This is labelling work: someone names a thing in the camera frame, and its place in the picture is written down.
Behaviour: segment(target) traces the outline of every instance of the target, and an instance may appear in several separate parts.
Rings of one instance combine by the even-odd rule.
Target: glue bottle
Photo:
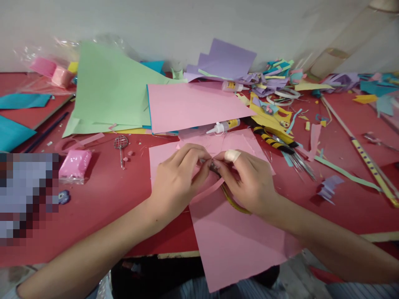
[[[231,130],[231,129],[235,128],[235,127],[238,127],[240,125],[240,123],[241,122],[240,122],[239,118],[233,119],[233,120],[226,120],[226,121],[220,122],[220,123],[216,123],[215,127],[213,129],[209,130],[207,132],[207,134],[213,133],[213,132],[218,133],[218,134],[219,133],[223,133],[223,132]]]
[[[235,92],[235,91],[240,92],[243,90],[249,90],[249,88],[244,87],[244,84],[235,83],[233,81],[223,81],[222,90],[223,91],[231,91],[231,92]]]

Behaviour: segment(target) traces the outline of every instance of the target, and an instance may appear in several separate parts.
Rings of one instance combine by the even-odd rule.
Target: bandage on finger
[[[234,149],[229,149],[224,153],[224,159],[229,162],[236,162],[238,157],[241,155],[241,152],[236,151]]]

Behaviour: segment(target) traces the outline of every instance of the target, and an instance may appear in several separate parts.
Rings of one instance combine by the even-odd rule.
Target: blurred object
[[[385,146],[386,148],[389,148],[390,150],[393,150],[393,151],[395,151],[395,152],[399,152],[399,149],[397,149],[397,148],[395,148],[395,147],[392,147],[392,146],[390,146],[390,145],[388,145],[388,144],[386,144],[386,143],[383,143],[383,142],[381,141],[381,139],[376,138],[376,137],[373,135],[373,132],[364,133],[364,134],[363,134],[363,137],[366,138],[370,143],[373,143],[373,144],[375,144],[375,145],[383,145],[383,146]]]
[[[324,79],[379,31],[399,12],[397,0],[372,0],[348,27],[324,50],[310,67],[310,75]]]

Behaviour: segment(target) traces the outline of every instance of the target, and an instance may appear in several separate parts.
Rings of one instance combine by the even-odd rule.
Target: small whisk
[[[121,153],[121,168],[125,169],[125,167],[123,166],[122,149],[128,145],[128,139],[126,138],[126,136],[121,135],[120,137],[115,138],[115,142],[113,143],[113,145],[116,149],[119,149],[119,152]]]

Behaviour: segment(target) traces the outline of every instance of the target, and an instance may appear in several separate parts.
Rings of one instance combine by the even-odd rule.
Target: pink paper
[[[154,134],[255,115],[220,82],[148,85]]]
[[[158,164],[176,151],[177,144],[181,146],[188,140],[195,140],[219,152],[229,149],[246,150],[259,155],[258,157],[262,155],[266,160],[260,146],[254,146],[257,141],[250,129],[229,132],[219,139],[223,139],[220,150],[209,143],[213,138],[205,135],[189,137],[184,142],[151,147],[149,152],[152,181],[155,179]],[[217,175],[210,172],[200,192],[214,186],[217,180]],[[255,215],[234,209],[220,188],[200,200],[192,201],[190,212],[210,292],[281,264],[301,250],[299,242],[291,235],[263,222]]]

